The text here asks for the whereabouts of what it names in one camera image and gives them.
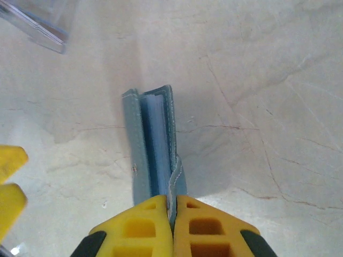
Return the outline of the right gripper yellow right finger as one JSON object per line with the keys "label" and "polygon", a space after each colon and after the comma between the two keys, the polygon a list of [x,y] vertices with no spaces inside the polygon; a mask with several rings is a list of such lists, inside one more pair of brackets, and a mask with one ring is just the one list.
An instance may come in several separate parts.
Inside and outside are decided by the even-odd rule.
{"label": "right gripper yellow right finger", "polygon": [[253,225],[187,195],[177,196],[174,256],[276,256]]}

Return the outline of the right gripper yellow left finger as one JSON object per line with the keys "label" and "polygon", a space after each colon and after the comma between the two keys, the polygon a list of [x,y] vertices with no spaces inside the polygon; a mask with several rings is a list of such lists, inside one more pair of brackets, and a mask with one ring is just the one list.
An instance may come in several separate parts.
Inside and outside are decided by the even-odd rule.
{"label": "right gripper yellow left finger", "polygon": [[154,196],[94,227],[72,256],[173,256],[166,196]]}

